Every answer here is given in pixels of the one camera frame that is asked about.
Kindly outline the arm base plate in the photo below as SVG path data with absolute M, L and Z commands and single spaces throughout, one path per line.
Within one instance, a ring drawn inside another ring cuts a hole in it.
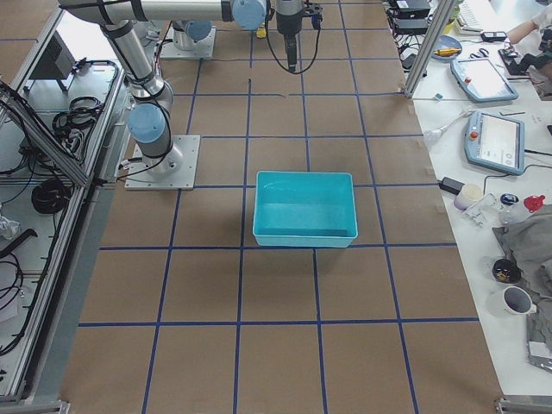
M 167 43 L 160 52 L 160 58 L 162 60 L 210 60 L 213 56 L 215 38 L 215 27 L 212 27 L 209 34 L 200 41 L 194 41 L 185 32 L 175 32 L 173 28 L 169 28 Z
M 174 135 L 172 150 L 157 165 L 146 158 L 129 167 L 130 177 L 125 180 L 125 188 L 131 191 L 192 190 L 201 137 L 199 135 Z

